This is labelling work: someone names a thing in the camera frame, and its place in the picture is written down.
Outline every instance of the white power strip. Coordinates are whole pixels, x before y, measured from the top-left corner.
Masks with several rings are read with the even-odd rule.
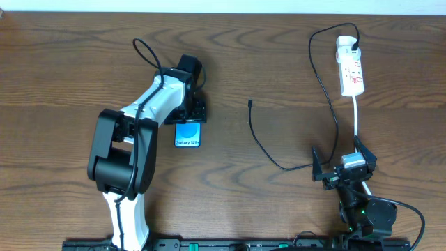
[[[341,81],[341,94],[352,97],[364,92],[364,79],[362,78],[361,50],[353,51],[351,48],[357,41],[351,36],[340,36],[336,40],[336,61],[339,65],[339,79]]]

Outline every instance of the wooden table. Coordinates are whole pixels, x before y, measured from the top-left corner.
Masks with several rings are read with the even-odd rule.
[[[325,158],[334,123],[308,59],[319,30],[354,22],[361,32],[366,91],[360,136],[378,157],[375,195],[421,210],[417,250],[444,250],[446,234],[446,17],[5,13],[0,20],[0,249],[60,250],[67,238],[112,234],[109,209],[86,166],[98,114],[139,97],[155,72],[133,50],[143,38],[164,66],[181,54],[207,68],[208,122],[198,149],[176,149],[174,127],[158,137],[146,193],[151,231],[184,238],[335,235],[337,193],[311,169],[282,172],[249,131],[287,167]],[[340,95],[335,41],[317,36],[314,63],[336,110],[335,159],[351,153],[353,110]],[[400,208],[393,236],[413,242],[420,219]]]

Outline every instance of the white wall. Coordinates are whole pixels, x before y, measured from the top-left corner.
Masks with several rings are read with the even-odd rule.
[[[0,0],[5,11],[446,15],[446,0]]]

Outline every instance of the black cable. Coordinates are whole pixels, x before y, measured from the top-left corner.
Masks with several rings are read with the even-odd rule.
[[[139,41],[141,44],[143,44],[152,54],[153,58],[156,61],[156,64],[153,64],[150,62],[138,49],[136,42]],[[127,188],[125,189],[124,193],[118,198],[115,199],[114,202],[116,204],[116,213],[118,215],[118,228],[119,228],[119,238],[121,242],[121,250],[124,250],[124,232],[123,232],[123,226],[121,222],[121,209],[120,204],[123,199],[125,199],[128,196],[128,193],[131,191],[132,186],[134,185],[134,180],[136,179],[137,174],[137,164],[138,164],[138,131],[139,131],[139,116],[142,112],[142,109],[146,105],[146,103],[164,86],[164,74],[162,72],[162,67],[160,60],[158,60],[158,57],[156,56],[155,52],[144,42],[141,38],[134,38],[132,41],[134,49],[137,51],[137,53],[141,56],[142,59],[144,59],[147,63],[149,63],[151,66],[157,68],[160,71],[160,78],[161,83],[160,85],[146,98],[143,102],[141,102],[138,105],[137,113],[134,116],[134,134],[133,134],[133,168],[132,168],[132,174],[130,175],[130,180],[127,184]]]
[[[297,169],[301,169],[301,168],[305,168],[305,167],[311,167],[312,164],[307,164],[307,165],[301,165],[298,167],[292,167],[292,168],[286,168],[283,167],[279,164],[277,164],[277,162],[275,162],[272,157],[268,154],[268,152],[264,149],[264,147],[262,146],[262,144],[260,144],[259,140],[256,137],[256,134],[254,133],[254,129],[252,128],[252,122],[251,122],[251,108],[252,108],[252,98],[250,98],[248,100],[248,121],[249,121],[249,128],[251,129],[251,133],[252,133],[252,137],[254,138],[254,141],[257,143],[257,145],[259,145],[260,149],[262,149],[262,151],[265,153],[266,157],[268,157],[271,162],[276,165],[276,167],[284,170],[284,171],[293,171],[293,170],[297,170]]]
[[[119,241],[121,242],[121,250],[124,249],[124,231],[123,231],[123,223],[121,222],[121,209],[120,202],[116,202],[116,214],[118,215],[118,228],[119,228]]]
[[[420,220],[421,220],[421,229],[420,229],[420,232],[418,234],[417,239],[412,244],[412,246],[410,247],[409,251],[415,250],[415,248],[417,247],[418,243],[421,241],[421,238],[423,237],[424,228],[426,227],[426,220],[424,220],[424,216],[423,216],[423,214],[421,213],[420,210],[416,209],[415,207],[413,207],[413,206],[411,206],[409,204],[406,204],[406,203],[403,203],[403,202],[400,202],[400,201],[396,201],[396,200],[393,200],[393,199],[386,199],[386,198],[377,197],[377,196],[373,196],[373,195],[366,195],[366,194],[363,194],[361,192],[354,191],[353,189],[347,188],[347,187],[346,187],[346,189],[350,190],[352,193],[354,193],[355,195],[357,195],[359,197],[363,197],[363,198],[367,198],[367,199],[376,199],[376,200],[379,200],[379,201],[393,203],[393,204],[396,204],[396,205],[399,205],[399,206],[403,206],[405,208],[408,208],[408,209],[416,212],[418,214],[418,216],[420,217]]]
[[[322,162],[321,165],[326,165],[326,164],[330,163],[330,161],[333,159],[333,155],[335,154],[335,151],[336,151],[337,140],[338,140],[338,137],[339,137],[339,124],[338,124],[338,122],[337,122],[336,113],[335,113],[335,110],[333,109],[332,102],[331,102],[331,100],[330,100],[330,97],[329,97],[329,95],[328,95],[328,92],[327,92],[327,90],[325,89],[325,87],[324,87],[324,85],[323,85],[323,83],[322,83],[322,80],[321,80],[321,78],[319,77],[319,74],[318,74],[318,72],[317,72],[317,70],[316,70],[316,67],[314,66],[314,63],[313,63],[313,58],[312,58],[312,39],[313,39],[313,37],[314,37],[316,34],[318,34],[318,33],[321,33],[321,32],[324,32],[324,31],[328,31],[328,30],[330,30],[330,29],[334,29],[334,28],[337,28],[337,27],[339,27],[339,26],[343,26],[343,25],[353,25],[353,26],[355,27],[355,29],[356,29],[356,34],[357,34],[357,41],[353,44],[353,46],[352,46],[352,50],[356,50],[356,49],[359,47],[359,42],[360,42],[360,32],[359,32],[359,30],[357,29],[356,25],[353,24],[353,23],[343,23],[343,24],[338,24],[338,25],[334,25],[334,26],[332,26],[332,27],[329,27],[329,28],[326,28],[326,29],[317,31],[317,32],[315,32],[315,33],[312,34],[312,36],[309,38],[309,42],[308,42],[308,56],[309,56],[309,62],[310,62],[310,64],[312,65],[314,74],[316,75],[316,78],[318,79],[319,84],[320,84],[321,87],[322,87],[322,90],[323,90],[323,92],[324,92],[324,94],[325,94],[325,97],[327,98],[327,103],[328,103],[328,105],[330,106],[330,111],[332,112],[332,115],[333,115],[334,124],[336,125],[336,136],[334,137],[334,144],[333,144],[332,152],[331,152],[330,157],[328,158],[328,160],[325,161],[325,162]],[[271,160],[271,162],[272,162],[274,165],[276,165],[276,167],[278,167],[278,168],[280,168],[280,169],[282,169],[282,170],[284,170],[284,171],[293,171],[293,170],[302,169],[302,168],[305,168],[305,167],[311,167],[311,166],[313,165],[313,164],[306,164],[306,165],[300,165],[300,166],[297,166],[297,167],[286,168],[286,167],[283,167],[283,166],[277,164],[277,162],[275,162],[275,161],[272,159],[272,157],[268,154],[268,152],[267,152],[267,151],[264,149],[264,147],[260,144],[260,142],[258,141],[256,135],[254,134],[254,130],[252,129],[252,122],[251,122],[251,108],[252,108],[252,99],[250,98],[250,99],[248,100],[248,109],[249,109],[249,112],[248,112],[248,119],[249,119],[249,127],[251,128],[252,137],[254,138],[254,141],[259,145],[260,149],[262,149],[262,151],[265,153],[266,157],[268,157],[268,158]]]
[[[312,231],[302,231],[300,232],[300,234],[298,234],[297,236],[295,236],[294,240],[293,240],[293,245],[296,246],[296,241],[298,241],[298,239],[300,238],[301,235],[303,234],[312,234],[315,237],[318,237],[315,233],[313,233]]]
[[[136,42],[139,41],[141,44],[143,44],[152,54],[153,58],[156,61],[157,66],[155,66],[152,62],[150,62],[138,49]],[[143,102],[141,102],[138,105],[138,110],[137,113],[134,117],[134,135],[133,135],[133,149],[134,149],[134,153],[133,153],[133,170],[132,170],[132,174],[130,175],[130,180],[129,183],[127,185],[127,188],[125,189],[123,195],[121,195],[118,199],[115,199],[115,203],[121,202],[123,199],[125,199],[128,195],[128,193],[131,190],[131,187],[133,186],[134,180],[136,178],[136,172],[137,172],[137,163],[138,163],[138,124],[139,124],[139,115],[141,114],[142,109],[144,108],[144,105],[146,105],[146,103],[160,90],[162,89],[162,87],[164,86],[164,75],[162,72],[162,67],[161,67],[161,63],[160,60],[158,60],[158,57],[156,56],[155,52],[152,50],[152,48],[150,48],[150,46],[148,46],[146,44],[146,42],[144,42],[141,38],[134,38],[133,41],[133,47],[134,49],[138,52],[138,54],[142,57],[142,59],[144,59],[146,62],[148,62],[151,66],[156,67],[159,71],[160,71],[160,77],[161,77],[161,84],[154,90],[154,92],[152,92]]]
[[[195,93],[197,91],[200,91],[203,88],[204,84],[206,83],[206,78],[207,78],[207,76],[206,76],[206,69],[204,68],[204,66],[201,67],[201,69],[203,69],[203,83],[200,86],[198,86],[197,88],[195,88],[195,90],[194,90]]]

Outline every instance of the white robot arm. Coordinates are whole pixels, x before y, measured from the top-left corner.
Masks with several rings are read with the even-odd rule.
[[[166,123],[204,123],[203,101],[194,97],[201,63],[193,56],[183,55],[177,68],[163,68],[164,84],[158,71],[151,87],[131,105],[119,112],[105,109],[98,118],[91,149],[88,175],[96,181],[110,207],[114,235],[112,243],[125,250],[141,250],[146,244],[149,228],[144,217],[144,193],[155,171],[157,129]],[[139,105],[146,101],[135,126]],[[134,144],[138,128],[138,157],[134,183],[125,195],[133,171],[132,152],[114,148],[112,141]]]

